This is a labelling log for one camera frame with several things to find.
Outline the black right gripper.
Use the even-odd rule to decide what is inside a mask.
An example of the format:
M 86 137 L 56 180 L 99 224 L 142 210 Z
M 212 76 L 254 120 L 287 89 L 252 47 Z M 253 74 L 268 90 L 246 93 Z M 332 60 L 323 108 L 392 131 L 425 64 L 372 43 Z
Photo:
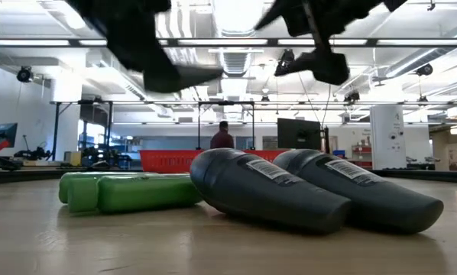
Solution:
M 324 34 L 340 34 L 345 27 L 358 19 L 369 16 L 371 9 L 384 4 L 389 12 L 398 9 L 407 0 L 322 0 L 310 1 L 312 15 L 319 30 Z M 313 27 L 306 18 L 303 2 L 298 0 L 274 0 L 254 26 L 260 30 L 280 16 L 283 17 L 291 37 L 313 34 Z M 314 50 L 301 53 L 288 67 L 288 73 L 310 71 L 315 80 L 338 86 L 349 78 L 349 68 L 342 53 L 320 53 Z

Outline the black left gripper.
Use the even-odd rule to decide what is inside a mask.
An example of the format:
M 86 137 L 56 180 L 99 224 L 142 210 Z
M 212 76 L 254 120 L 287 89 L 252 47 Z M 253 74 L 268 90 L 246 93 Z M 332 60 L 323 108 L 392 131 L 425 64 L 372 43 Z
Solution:
M 144 89 L 174 93 L 219 79 L 220 67 L 175 65 L 156 37 L 157 13 L 170 0 L 67 0 L 88 26 L 107 40 L 107 48 L 128 70 L 143 72 Z

